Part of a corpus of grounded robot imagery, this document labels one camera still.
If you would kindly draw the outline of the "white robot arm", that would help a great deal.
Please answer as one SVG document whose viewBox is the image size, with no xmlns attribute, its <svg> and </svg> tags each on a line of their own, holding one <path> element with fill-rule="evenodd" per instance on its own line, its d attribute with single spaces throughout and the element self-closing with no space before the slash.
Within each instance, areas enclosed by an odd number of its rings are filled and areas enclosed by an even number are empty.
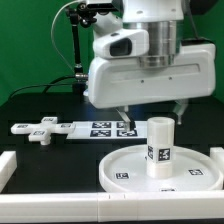
<svg viewBox="0 0 224 224">
<path fill-rule="evenodd" d="M 123 18 L 99 18 L 89 68 L 88 98 L 98 109 L 114 108 L 130 131 L 132 105 L 179 102 L 209 96 L 215 89 L 212 43 L 196 38 L 185 45 L 182 21 L 191 12 L 190 0 L 121 0 Z"/>
</svg>

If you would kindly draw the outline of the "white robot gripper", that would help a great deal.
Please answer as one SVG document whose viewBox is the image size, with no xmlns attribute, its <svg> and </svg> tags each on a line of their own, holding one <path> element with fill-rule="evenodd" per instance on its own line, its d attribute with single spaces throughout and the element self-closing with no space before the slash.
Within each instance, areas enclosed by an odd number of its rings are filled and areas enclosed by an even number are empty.
<svg viewBox="0 0 224 224">
<path fill-rule="evenodd" d="M 188 99 L 215 89 L 215 53 L 212 44 L 183 46 L 172 65 L 157 68 L 142 68 L 135 58 L 97 57 L 89 71 L 89 100 L 97 108 L 118 107 L 126 131 L 135 128 L 128 106 L 176 100 L 173 112 L 181 125 Z"/>
</svg>

